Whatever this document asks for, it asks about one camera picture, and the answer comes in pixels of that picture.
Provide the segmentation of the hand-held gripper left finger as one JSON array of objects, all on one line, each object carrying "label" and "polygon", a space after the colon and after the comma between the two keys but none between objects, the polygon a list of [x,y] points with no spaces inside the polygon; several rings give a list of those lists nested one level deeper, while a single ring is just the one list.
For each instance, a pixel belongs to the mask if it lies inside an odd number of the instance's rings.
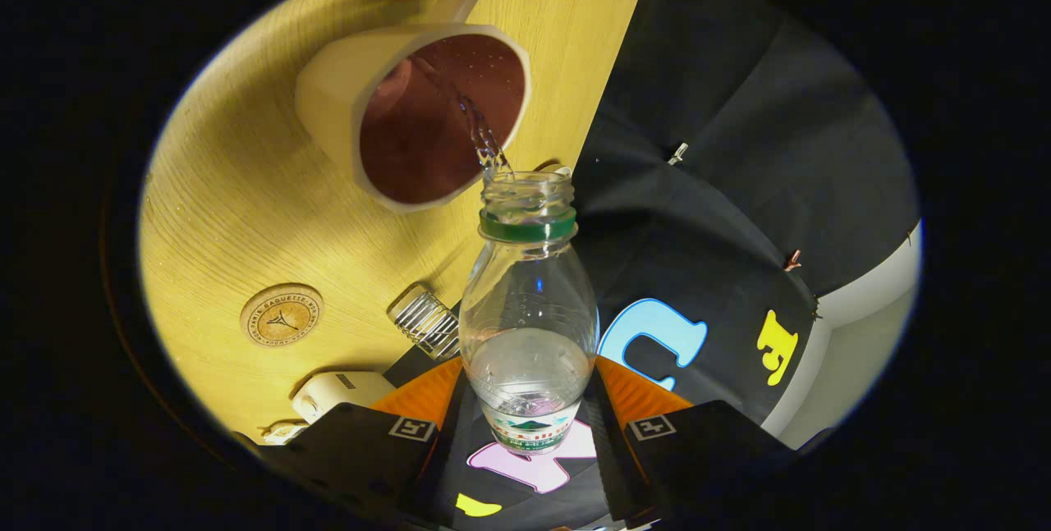
[{"label": "hand-held gripper left finger", "polygon": [[461,422],[466,375],[450,359],[371,407],[341,401],[281,446],[245,445],[305,490],[376,529],[450,529],[444,475]]}]

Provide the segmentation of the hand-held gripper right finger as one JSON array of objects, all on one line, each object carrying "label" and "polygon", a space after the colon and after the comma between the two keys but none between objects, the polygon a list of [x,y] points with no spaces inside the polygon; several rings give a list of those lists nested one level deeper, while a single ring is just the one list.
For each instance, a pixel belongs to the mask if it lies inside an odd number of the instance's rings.
[{"label": "hand-held gripper right finger", "polygon": [[590,407],[609,514],[627,524],[720,519],[799,456],[726,401],[693,405],[602,356]]}]

